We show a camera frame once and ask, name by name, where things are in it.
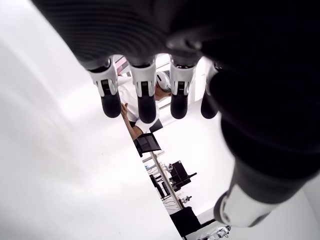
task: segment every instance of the white shirt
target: white shirt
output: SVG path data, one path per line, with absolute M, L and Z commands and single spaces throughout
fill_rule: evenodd
M 138 96 L 136 92 L 136 87 L 134 86 L 132 79 L 129 82 L 119 86 L 118 91 L 121 103 L 128 103 L 127 117 L 129 121 L 135 122 L 135 125 L 139 127 L 141 131 L 145 134 L 147 131 L 149 131 L 149 128 L 152 127 L 155 124 L 155 122 L 159 119 L 158 101 L 155 101 L 156 115 L 154 121 L 152 123 L 144 123 L 143 121 L 141 121 L 139 117 Z

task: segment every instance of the person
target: person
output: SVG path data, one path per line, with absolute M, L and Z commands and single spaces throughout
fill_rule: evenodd
M 159 71 L 156 73 L 154 92 L 156 117 L 152 123 L 144 123 L 139 118 L 138 97 L 132 79 L 129 82 L 120 85 L 118 91 L 121 100 L 121 115 L 125 126 L 134 141 L 141 134 L 145 134 L 159 119 L 158 102 L 163 98 L 171 96 L 170 73 L 169 71 Z

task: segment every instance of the metal pole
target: metal pole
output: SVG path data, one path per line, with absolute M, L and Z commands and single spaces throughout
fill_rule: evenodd
M 159 110 L 164 109 L 164 108 L 166 108 L 166 107 L 169 107 L 170 104 L 171 104 L 171 102 L 167 103 L 166 105 L 163 105 L 163 106 L 159 107 Z
M 145 162 L 148 162 L 151 159 L 152 159 L 152 157 L 147 157 L 146 159 L 142 160 L 142 162 L 145 163 Z
M 165 184 L 166 187 L 168 188 L 169 193 L 171 194 L 171 196 L 172 196 L 172 198 L 173 198 L 173 200 L 174 200 L 177 208 L 178 208 L 179 210 L 183 209 L 182 206 L 181 206 L 181 204 L 180 204 L 180 202 L 179 202 L 179 199 L 177 198 L 177 196 L 176 196 L 176 194 L 175 194 L 174 189 L 172 188 L 172 186 L 171 186 L 171 184 L 170 184 L 170 182 L 169 182 L 169 180 L 168 180 L 168 178 L 167 178 L 167 175 L 165 174 L 163 168 L 160 166 L 160 164 L 159 164 L 159 162 L 158 162 L 157 156 L 154 154 L 153 151 L 150 152 L 150 155 L 151 155 L 151 157 L 152 157 L 152 159 L 153 159 L 153 161 L 154 161 L 154 164 L 155 164 L 156 167 L 158 168 L 159 174 L 161 175 L 164 184 Z

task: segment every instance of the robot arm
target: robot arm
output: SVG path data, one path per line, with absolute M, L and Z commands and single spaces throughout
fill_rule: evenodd
M 215 1 L 213 12 L 206 0 L 32 1 L 89 71 L 108 117 L 121 112 L 115 54 L 131 65 L 146 123 L 155 119 L 156 54 L 171 55 L 171 113 L 177 119 L 186 115 L 199 57 L 219 64 L 208 76 L 201 112 L 205 118 L 221 112 L 235 157 L 230 188 L 214 208 L 220 222 L 254 226 L 318 174 L 319 66 L 310 59 L 320 53 L 320 21 L 296 21 L 299 5 Z M 308 26 L 302 34 L 296 22 Z

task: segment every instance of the black fingertip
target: black fingertip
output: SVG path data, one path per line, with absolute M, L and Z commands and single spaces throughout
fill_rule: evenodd
M 121 113 L 121 101 L 119 92 L 115 95 L 105 95 L 101 97 L 102 109 L 106 116 L 109 118 L 116 118 Z
M 207 94 L 207 91 L 204 91 L 201 103 L 201 114 L 206 119 L 212 119 L 218 113 L 218 109 L 216 109 L 216 107 L 213 106 L 212 101 L 213 100 L 211 96 Z
M 156 119 L 156 102 L 154 96 L 138 97 L 139 118 L 145 124 L 150 124 Z
M 175 119 L 184 118 L 188 110 L 188 95 L 172 95 L 170 108 Z

